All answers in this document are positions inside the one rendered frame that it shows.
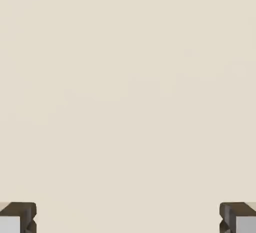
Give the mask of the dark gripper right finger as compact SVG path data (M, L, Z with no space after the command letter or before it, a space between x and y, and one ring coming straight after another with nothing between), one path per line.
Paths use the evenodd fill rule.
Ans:
M256 202L222 202L219 233L256 233Z

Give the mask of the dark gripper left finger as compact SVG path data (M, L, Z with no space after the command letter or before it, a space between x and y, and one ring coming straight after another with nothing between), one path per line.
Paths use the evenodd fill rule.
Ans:
M0 233L37 233L34 202L0 202Z

